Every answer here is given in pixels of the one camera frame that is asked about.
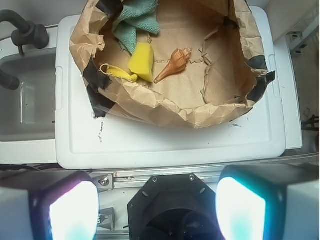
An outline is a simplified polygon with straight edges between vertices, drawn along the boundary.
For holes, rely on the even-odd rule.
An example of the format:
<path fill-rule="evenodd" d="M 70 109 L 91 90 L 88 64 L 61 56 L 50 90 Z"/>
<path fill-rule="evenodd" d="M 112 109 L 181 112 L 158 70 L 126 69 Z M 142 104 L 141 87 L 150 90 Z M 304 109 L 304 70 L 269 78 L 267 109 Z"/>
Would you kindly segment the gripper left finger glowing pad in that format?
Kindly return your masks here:
<path fill-rule="evenodd" d="M 3 171 L 2 240 L 92 240 L 99 193 L 85 171 Z"/>

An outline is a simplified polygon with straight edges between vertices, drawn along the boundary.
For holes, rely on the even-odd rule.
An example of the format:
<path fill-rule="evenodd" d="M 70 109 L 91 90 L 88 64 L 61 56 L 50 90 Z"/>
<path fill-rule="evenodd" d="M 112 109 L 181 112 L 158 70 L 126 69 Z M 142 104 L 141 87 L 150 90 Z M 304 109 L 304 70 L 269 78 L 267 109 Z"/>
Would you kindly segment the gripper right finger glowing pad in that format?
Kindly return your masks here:
<path fill-rule="evenodd" d="M 215 208 L 227 240 L 318 240 L 320 168 L 228 165 L 217 184 Z"/>

